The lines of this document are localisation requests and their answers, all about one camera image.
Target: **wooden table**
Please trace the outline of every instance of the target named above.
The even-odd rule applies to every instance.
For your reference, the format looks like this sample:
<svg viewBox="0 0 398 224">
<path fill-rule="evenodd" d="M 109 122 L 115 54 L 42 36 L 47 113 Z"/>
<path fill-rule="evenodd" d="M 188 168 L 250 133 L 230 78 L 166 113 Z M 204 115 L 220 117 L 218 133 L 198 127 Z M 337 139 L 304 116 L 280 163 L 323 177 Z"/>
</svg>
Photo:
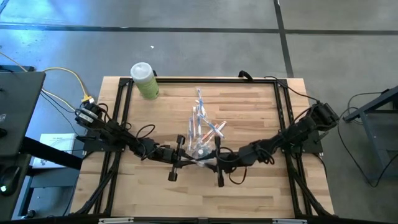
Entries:
<svg viewBox="0 0 398 224">
<path fill-rule="evenodd" d="M 109 106 L 112 114 L 120 77 L 104 77 L 99 103 Z M 289 86 L 305 94 L 302 79 L 288 79 Z M 155 124 L 149 136 L 161 144 L 175 147 L 178 134 L 187 133 L 188 118 L 200 87 L 206 112 L 213 124 L 227 121 L 222 146 L 237 150 L 251 141 L 272 137 L 279 128 L 274 88 L 250 83 L 160 83 L 159 97 L 145 100 L 134 87 L 127 121 L 134 135 L 144 125 Z M 294 115 L 308 108 L 308 100 L 290 92 Z M 103 152 L 95 152 L 83 161 L 72 204 L 78 210 L 98 185 Z M 217 187 L 216 174 L 209 169 L 188 166 L 178 170 L 178 180 L 167 180 L 171 165 L 140 161 L 130 150 L 121 158 L 114 195 L 112 216 L 130 217 L 228 217 L 288 218 L 294 217 L 284 156 L 277 151 L 275 164 L 255 163 L 248 168 L 246 180 L 234 185 L 225 176 L 225 187 Z M 311 154 L 303 155 L 309 189 L 319 202 L 333 213 L 325 172 Z M 232 173 L 240 182 L 244 168 Z M 108 190 L 105 191 L 103 208 Z M 302 193 L 298 190 L 300 208 L 304 211 Z"/>
</svg>

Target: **black strap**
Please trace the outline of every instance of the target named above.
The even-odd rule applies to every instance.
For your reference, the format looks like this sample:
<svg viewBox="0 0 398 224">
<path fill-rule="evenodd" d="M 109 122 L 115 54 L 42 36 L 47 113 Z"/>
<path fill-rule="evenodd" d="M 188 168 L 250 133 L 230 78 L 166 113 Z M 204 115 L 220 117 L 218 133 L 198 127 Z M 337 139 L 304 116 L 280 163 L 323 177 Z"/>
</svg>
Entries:
<svg viewBox="0 0 398 224">
<path fill-rule="evenodd" d="M 244 70 L 241 70 L 239 72 L 238 78 L 243 78 L 243 77 L 247 78 L 247 80 L 250 82 L 254 81 L 253 78 L 247 72 L 245 72 Z"/>
</svg>

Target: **white bottle cap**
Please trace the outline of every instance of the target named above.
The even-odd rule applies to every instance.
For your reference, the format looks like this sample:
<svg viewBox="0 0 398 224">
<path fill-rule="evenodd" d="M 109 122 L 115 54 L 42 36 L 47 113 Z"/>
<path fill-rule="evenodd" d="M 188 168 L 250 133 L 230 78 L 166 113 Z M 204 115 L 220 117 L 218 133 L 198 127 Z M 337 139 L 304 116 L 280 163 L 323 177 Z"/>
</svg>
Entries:
<svg viewBox="0 0 398 224">
<path fill-rule="evenodd" d="M 134 82 L 145 83 L 152 79 L 154 73 L 152 71 L 152 67 L 148 63 L 139 62 L 131 67 L 130 75 Z"/>
</svg>

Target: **green bottle label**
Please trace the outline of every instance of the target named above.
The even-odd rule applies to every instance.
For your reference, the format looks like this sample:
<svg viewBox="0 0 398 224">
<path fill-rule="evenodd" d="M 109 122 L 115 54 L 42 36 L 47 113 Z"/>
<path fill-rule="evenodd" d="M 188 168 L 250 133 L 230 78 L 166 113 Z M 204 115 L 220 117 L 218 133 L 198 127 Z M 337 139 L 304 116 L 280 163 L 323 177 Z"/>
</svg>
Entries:
<svg viewBox="0 0 398 224">
<path fill-rule="evenodd" d="M 159 94 L 159 86 L 157 85 L 156 78 L 152 77 L 149 82 L 135 83 L 142 94 L 142 97 L 146 99 L 155 99 Z"/>
</svg>

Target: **floor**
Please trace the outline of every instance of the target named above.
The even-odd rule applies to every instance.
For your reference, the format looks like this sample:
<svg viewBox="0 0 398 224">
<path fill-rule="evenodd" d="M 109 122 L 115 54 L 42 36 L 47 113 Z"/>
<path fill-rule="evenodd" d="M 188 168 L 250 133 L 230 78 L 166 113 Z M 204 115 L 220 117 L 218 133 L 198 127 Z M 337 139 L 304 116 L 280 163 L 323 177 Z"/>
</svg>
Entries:
<svg viewBox="0 0 398 224">
<path fill-rule="evenodd" d="M 254 77 L 304 78 L 308 94 L 337 113 L 354 94 L 398 83 L 395 0 L 3 1 L 0 50 L 37 70 L 70 68 L 95 97 L 103 76 L 129 75 L 142 61 L 159 76 L 235 77 L 246 70 Z M 0 58 L 0 64 L 10 62 Z M 69 74 L 49 72 L 44 86 L 79 105 L 80 87 Z M 372 97 L 360 96 L 353 105 Z M 341 128 L 359 164 L 376 175 L 363 128 Z M 40 99 L 27 135 L 38 139 L 41 133 L 70 132 L 70 125 Z M 365 183 L 335 129 L 322 144 L 335 213 L 398 222 L 398 181 L 382 180 L 375 189 Z M 35 193 L 30 207 L 38 217 L 61 215 L 67 206 L 72 189 L 51 190 L 53 197 L 50 189 Z"/>
</svg>

